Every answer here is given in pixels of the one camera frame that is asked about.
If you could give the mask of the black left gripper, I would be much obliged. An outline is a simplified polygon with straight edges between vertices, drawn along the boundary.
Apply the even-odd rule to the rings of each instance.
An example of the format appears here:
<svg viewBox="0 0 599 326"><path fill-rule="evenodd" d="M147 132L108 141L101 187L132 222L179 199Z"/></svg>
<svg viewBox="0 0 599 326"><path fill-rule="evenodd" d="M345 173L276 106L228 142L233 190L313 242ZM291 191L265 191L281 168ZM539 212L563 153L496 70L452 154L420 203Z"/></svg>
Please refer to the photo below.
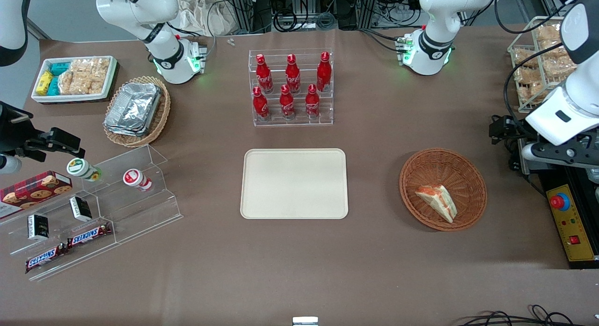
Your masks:
<svg viewBox="0 0 599 326"><path fill-rule="evenodd" d="M492 116L489 125L491 144L501 141L534 140L534 132L518 128L512 116ZM599 166L598 130L587 130L567 140L562 145L553 145L547 140L533 144L533 159L549 164L597 168Z"/></svg>

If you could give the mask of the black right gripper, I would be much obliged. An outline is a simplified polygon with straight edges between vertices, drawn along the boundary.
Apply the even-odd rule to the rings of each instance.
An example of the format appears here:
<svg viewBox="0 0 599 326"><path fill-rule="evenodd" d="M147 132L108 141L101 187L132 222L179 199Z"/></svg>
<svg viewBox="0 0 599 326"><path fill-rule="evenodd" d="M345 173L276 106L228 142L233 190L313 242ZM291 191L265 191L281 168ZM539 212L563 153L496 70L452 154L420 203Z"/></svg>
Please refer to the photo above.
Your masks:
<svg viewBox="0 0 599 326"><path fill-rule="evenodd" d="M33 115L7 103L0 103L0 151L11 152L23 146L23 157L45 160L46 152L62 152L83 159L81 139L65 130L53 127L45 133L47 142L30 140L36 136Z"/></svg>

